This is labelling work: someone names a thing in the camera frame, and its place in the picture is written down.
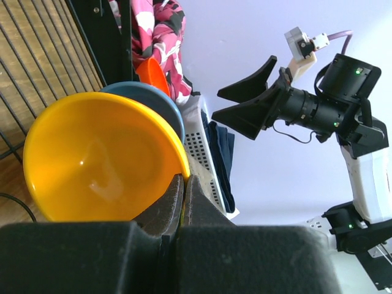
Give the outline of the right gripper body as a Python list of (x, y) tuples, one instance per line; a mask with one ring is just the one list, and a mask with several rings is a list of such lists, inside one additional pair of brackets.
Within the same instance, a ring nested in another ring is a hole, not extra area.
[(268, 111), (263, 130), (270, 128), (277, 120), (280, 108), (285, 105), (292, 92), (292, 74), (289, 68), (281, 67), (277, 80), (270, 87), (267, 95)]

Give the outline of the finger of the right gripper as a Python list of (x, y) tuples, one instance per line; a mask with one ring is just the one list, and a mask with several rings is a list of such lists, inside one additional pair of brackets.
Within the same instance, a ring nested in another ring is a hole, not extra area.
[(263, 130), (269, 107), (267, 102), (267, 95), (270, 93), (269, 89), (270, 87), (256, 98), (247, 102), (235, 102), (234, 106), (215, 111), (212, 119), (251, 140), (255, 140), (260, 131)]
[(217, 96), (236, 103), (256, 98), (267, 90), (267, 81), (276, 63), (277, 57), (271, 55), (259, 70), (234, 84), (221, 88)]

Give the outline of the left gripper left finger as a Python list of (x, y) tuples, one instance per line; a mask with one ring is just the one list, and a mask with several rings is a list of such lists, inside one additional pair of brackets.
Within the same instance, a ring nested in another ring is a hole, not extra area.
[(134, 221), (151, 236), (171, 235), (179, 224), (183, 198), (183, 176), (175, 175), (165, 193), (135, 217)]

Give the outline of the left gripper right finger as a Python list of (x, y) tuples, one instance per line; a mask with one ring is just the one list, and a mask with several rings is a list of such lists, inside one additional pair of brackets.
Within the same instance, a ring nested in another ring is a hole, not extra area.
[(181, 226), (235, 227), (206, 197), (198, 176), (191, 175), (184, 194)]

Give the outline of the orange-yellow bowl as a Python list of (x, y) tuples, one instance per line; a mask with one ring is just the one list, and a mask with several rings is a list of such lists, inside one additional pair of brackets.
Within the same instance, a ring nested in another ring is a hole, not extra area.
[(32, 124), (23, 149), (26, 184), (53, 222), (129, 221), (187, 181), (183, 143), (161, 115), (104, 92), (64, 97)]

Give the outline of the red-orange bowl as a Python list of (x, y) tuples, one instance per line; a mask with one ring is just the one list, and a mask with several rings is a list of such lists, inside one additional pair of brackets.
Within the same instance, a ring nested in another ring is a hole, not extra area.
[(139, 76), (139, 79), (142, 83), (151, 85), (164, 92), (167, 96), (170, 96), (165, 74), (163, 73), (160, 64), (154, 57), (150, 57), (144, 60), (137, 67), (136, 74)]

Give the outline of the blue bowl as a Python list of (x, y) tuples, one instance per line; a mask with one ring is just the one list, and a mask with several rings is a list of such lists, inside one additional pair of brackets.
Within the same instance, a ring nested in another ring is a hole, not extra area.
[(163, 91), (138, 81), (121, 81), (103, 87), (100, 92), (123, 96), (154, 110), (171, 125), (184, 143), (185, 127), (180, 110)]

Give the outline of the black wire dish rack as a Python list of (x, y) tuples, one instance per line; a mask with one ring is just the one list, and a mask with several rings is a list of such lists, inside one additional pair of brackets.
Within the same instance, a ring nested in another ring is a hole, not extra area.
[(65, 1), (1, 2), (1, 224), (42, 220), (23, 176), (23, 147), (53, 102), (103, 84)]

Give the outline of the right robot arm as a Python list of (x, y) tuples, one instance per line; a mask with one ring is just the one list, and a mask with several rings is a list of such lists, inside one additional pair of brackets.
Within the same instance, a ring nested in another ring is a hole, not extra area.
[(305, 226), (318, 232), (328, 249), (354, 255), (378, 290), (391, 290), (391, 190), (387, 165), (388, 131), (371, 112), (369, 96), (380, 68), (336, 54), (316, 76), (314, 92), (293, 87), (290, 69), (267, 80), (276, 57), (255, 73), (220, 89), (233, 106), (213, 120), (253, 140), (277, 120), (311, 131), (324, 143), (335, 136), (345, 160), (352, 201), (336, 205)]

